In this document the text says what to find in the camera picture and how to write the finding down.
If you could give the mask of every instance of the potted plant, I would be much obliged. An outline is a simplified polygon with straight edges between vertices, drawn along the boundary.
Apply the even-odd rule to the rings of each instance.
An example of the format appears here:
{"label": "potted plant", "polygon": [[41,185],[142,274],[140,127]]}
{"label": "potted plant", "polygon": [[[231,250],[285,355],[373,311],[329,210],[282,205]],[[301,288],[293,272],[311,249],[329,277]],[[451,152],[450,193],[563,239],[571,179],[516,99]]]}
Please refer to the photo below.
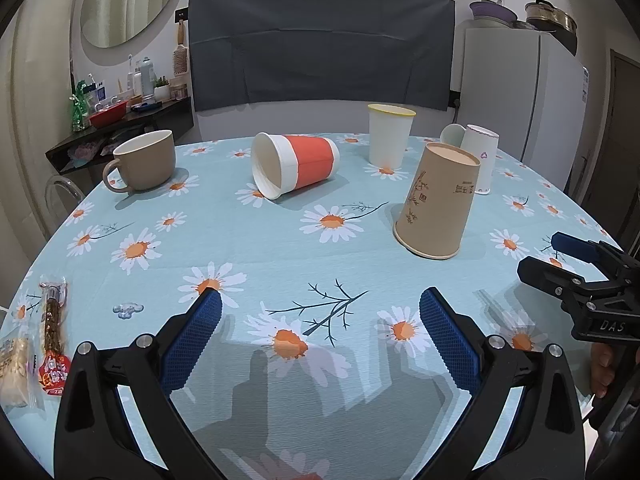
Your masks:
{"label": "potted plant", "polygon": [[162,76],[160,79],[156,79],[154,86],[154,97],[156,98],[156,103],[160,101],[164,103],[171,100],[169,82],[164,76]]}

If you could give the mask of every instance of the white wall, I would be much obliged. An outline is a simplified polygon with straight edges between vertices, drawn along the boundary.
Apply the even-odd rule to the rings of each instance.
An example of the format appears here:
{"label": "white wall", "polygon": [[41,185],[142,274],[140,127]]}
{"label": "white wall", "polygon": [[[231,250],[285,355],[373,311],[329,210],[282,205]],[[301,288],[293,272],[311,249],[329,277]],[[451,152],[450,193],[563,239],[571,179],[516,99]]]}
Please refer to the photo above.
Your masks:
{"label": "white wall", "polygon": [[[475,0],[456,1],[456,37],[451,88],[460,89],[464,30],[471,19],[468,4]],[[504,0],[520,19],[526,17],[524,5],[533,0]],[[591,89],[587,102],[583,135],[578,147],[577,160],[593,151],[604,124],[608,85],[609,48],[640,59],[640,41],[613,0],[549,0],[565,10],[578,23],[578,58],[590,70]],[[188,0],[169,0],[154,22],[133,40],[110,48],[99,49],[82,38],[79,13],[82,0],[76,0],[72,27],[72,54],[76,75],[92,72],[96,80],[103,78],[108,92],[117,92],[116,78],[126,81],[127,56],[139,59],[151,57],[156,74],[172,74],[172,52],[175,48],[176,25],[174,10],[186,7]],[[417,108],[418,115],[412,129],[414,135],[437,136],[449,123],[452,111],[440,112]],[[367,113],[363,104],[355,102],[295,102],[243,105],[199,112],[196,126],[185,140],[215,139],[250,136],[257,131],[270,132],[364,132],[367,131]]]}

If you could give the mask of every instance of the refrigerator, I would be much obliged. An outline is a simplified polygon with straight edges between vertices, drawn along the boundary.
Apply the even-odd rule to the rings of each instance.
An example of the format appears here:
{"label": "refrigerator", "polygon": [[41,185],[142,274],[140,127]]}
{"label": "refrigerator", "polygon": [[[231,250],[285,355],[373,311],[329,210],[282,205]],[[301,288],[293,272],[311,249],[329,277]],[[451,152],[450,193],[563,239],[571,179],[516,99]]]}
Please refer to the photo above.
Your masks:
{"label": "refrigerator", "polygon": [[458,123],[493,130],[498,148],[564,189],[588,87],[587,69],[548,32],[469,28]]}

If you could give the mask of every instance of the brown door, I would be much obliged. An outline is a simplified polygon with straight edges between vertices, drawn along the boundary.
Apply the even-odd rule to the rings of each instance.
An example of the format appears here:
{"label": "brown door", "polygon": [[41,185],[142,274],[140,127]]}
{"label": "brown door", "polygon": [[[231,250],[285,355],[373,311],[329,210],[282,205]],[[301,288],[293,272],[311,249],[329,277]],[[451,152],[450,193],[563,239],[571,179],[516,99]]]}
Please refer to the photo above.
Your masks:
{"label": "brown door", "polygon": [[640,66],[615,52],[611,63],[607,126],[582,207],[628,250],[640,228]]}

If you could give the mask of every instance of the light blue tablecloth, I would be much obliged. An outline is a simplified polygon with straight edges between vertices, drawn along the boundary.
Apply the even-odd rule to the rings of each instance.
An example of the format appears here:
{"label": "light blue tablecloth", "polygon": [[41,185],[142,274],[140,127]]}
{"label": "light blue tablecloth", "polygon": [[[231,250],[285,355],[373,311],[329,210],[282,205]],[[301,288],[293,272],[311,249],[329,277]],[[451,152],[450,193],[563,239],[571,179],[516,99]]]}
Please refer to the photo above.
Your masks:
{"label": "light blue tablecloth", "polygon": [[[179,146],[174,178],[148,193],[100,184],[33,264],[2,333],[39,294],[42,274],[69,282],[69,356],[84,340],[114,348],[155,333],[205,284],[215,286],[222,322],[172,400],[232,480],[412,478],[469,400],[418,317],[420,294],[432,285],[487,334],[537,349],[561,344],[584,401],[586,346],[571,339],[560,302],[521,284],[516,266],[530,254],[601,279],[549,247],[556,231],[611,242],[596,222],[499,152],[492,192],[475,196],[459,254],[419,258],[395,240],[392,222],[425,139],[411,137],[401,170],[388,174],[368,164],[366,135],[328,137],[340,150],[337,175],[275,203],[255,192],[250,138]],[[125,303],[144,309],[118,307]],[[332,309],[331,323],[322,322]],[[121,392],[146,457],[161,463],[130,393]],[[518,393],[481,462],[498,451]],[[49,398],[44,412],[9,413],[49,471],[57,409]]]}

